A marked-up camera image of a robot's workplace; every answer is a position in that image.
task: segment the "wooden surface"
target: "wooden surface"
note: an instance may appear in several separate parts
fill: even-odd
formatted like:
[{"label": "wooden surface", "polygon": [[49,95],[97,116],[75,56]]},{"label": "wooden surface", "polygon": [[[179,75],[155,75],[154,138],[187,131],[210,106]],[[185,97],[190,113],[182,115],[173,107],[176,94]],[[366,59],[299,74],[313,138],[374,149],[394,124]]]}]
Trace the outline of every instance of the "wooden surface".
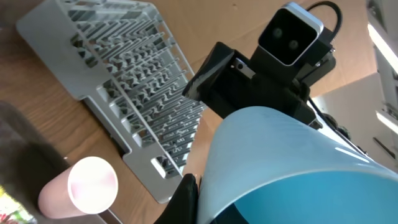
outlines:
[{"label": "wooden surface", "polygon": [[37,208],[39,193],[49,181],[69,168],[68,163],[18,110],[2,101],[0,133],[0,185],[35,217],[37,223],[106,224],[98,215],[61,220],[45,218]]},{"label": "wooden surface", "polygon": [[[111,207],[124,223],[153,223],[165,205],[153,200],[121,160],[116,147],[87,108],[75,101],[18,35],[14,23],[42,0],[0,0],[0,100],[16,106],[63,155],[74,163],[85,156],[105,158],[119,177]],[[285,0],[153,0],[188,61],[197,70],[216,41],[250,57],[257,38]],[[309,6],[315,1],[297,1]],[[376,71],[366,30],[364,1],[336,0],[343,10],[335,39],[337,67],[313,87],[320,95]],[[314,13],[328,26],[335,16],[326,8]],[[214,131],[221,119],[206,110],[184,172],[202,175]]]}]

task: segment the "gray plastic dish rack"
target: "gray plastic dish rack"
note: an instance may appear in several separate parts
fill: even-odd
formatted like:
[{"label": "gray plastic dish rack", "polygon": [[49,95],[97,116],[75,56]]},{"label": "gray plastic dish rack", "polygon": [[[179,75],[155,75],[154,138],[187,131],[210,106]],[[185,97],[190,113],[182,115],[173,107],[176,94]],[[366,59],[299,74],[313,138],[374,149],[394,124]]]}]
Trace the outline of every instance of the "gray plastic dish rack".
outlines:
[{"label": "gray plastic dish rack", "polygon": [[204,107],[181,95],[193,72],[156,7],[46,0],[17,30],[69,93],[90,107],[156,201],[168,202]]}]

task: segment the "cup rim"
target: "cup rim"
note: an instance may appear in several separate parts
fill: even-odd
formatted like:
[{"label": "cup rim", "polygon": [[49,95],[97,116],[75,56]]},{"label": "cup rim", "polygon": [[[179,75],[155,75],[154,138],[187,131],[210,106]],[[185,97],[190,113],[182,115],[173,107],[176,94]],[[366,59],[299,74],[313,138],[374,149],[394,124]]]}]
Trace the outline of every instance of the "cup rim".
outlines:
[{"label": "cup rim", "polygon": [[[72,194],[72,179],[70,177],[76,172],[76,167],[78,167],[79,164],[87,162],[87,161],[92,161],[92,160],[96,160],[97,162],[103,163],[104,166],[107,166],[109,168],[109,171],[111,171],[111,173],[115,179],[116,190],[114,191],[114,195],[111,196],[111,200],[109,200],[109,204],[107,204],[105,206],[106,208],[104,208],[104,209],[93,210],[93,209],[83,208],[81,205],[79,205],[79,203],[76,202],[75,197]],[[103,158],[100,158],[100,157],[89,156],[89,157],[80,159],[75,165],[73,165],[73,167],[68,175],[68,196],[69,196],[70,200],[72,201],[72,204],[77,209],[79,209],[79,211],[81,211],[85,214],[94,215],[94,214],[98,214],[98,213],[101,213],[101,212],[107,210],[115,201],[116,196],[118,195],[118,190],[119,190],[119,182],[118,182],[118,177],[116,175],[116,172],[114,171],[114,169],[110,163],[108,163],[106,160],[104,160]]]},{"label": "cup rim", "polygon": [[259,190],[262,187],[265,187],[265,186],[267,186],[269,184],[273,184],[273,183],[278,182],[280,180],[288,179],[288,178],[291,178],[291,177],[297,177],[297,176],[305,175],[305,174],[315,174],[315,173],[319,173],[319,172],[354,172],[354,173],[362,173],[362,174],[374,175],[376,177],[388,179],[388,180],[391,180],[393,182],[397,182],[398,183],[398,179],[394,178],[390,173],[380,172],[379,170],[363,170],[363,169],[360,169],[358,167],[356,167],[356,168],[352,168],[352,167],[332,168],[332,167],[329,167],[329,168],[324,168],[324,169],[301,170],[300,172],[294,172],[294,173],[291,173],[289,175],[283,175],[283,176],[280,176],[278,178],[271,179],[268,182],[264,182],[262,184],[259,184],[259,185],[255,186],[255,187],[253,187],[253,188],[241,193],[240,195],[235,197],[233,200],[228,202],[228,204],[226,204],[220,211],[218,211],[216,213],[215,217],[217,217],[222,211],[224,211],[226,208],[228,208],[231,204],[237,202],[239,199],[245,197],[246,195],[250,194],[251,192]]}]

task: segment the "black cable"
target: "black cable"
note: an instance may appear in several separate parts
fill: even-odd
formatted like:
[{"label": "black cable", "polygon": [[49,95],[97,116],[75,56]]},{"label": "black cable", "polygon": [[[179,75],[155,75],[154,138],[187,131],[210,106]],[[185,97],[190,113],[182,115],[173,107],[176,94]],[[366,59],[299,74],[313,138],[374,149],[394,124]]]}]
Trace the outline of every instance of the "black cable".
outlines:
[{"label": "black cable", "polygon": [[349,144],[349,146],[351,146],[353,149],[357,150],[359,153],[366,155],[366,152],[364,152],[362,149],[360,149],[358,146],[354,145],[354,143],[352,143],[350,140],[348,140],[343,134],[341,134],[330,122],[329,120],[327,120],[325,118],[325,116],[323,115],[323,113],[319,110],[319,108],[316,106],[316,104],[312,101],[311,98],[308,99],[308,101],[311,103],[313,109],[317,112],[317,114],[319,115],[319,117],[322,118],[322,120],[324,120],[324,122],[329,126],[329,128],[331,128],[342,140],[344,140],[345,142],[347,142],[347,144]]},{"label": "black cable", "polygon": [[331,2],[331,1],[317,2],[313,5],[311,5],[310,7],[308,7],[307,11],[309,11],[315,7],[318,7],[318,6],[329,6],[336,12],[336,16],[337,16],[336,26],[335,26],[335,29],[333,30],[333,33],[332,33],[331,39],[330,39],[330,40],[333,40],[336,37],[337,33],[339,32],[339,30],[341,28],[341,24],[343,23],[343,14],[341,13],[341,10],[337,6],[337,4],[334,2]]}]

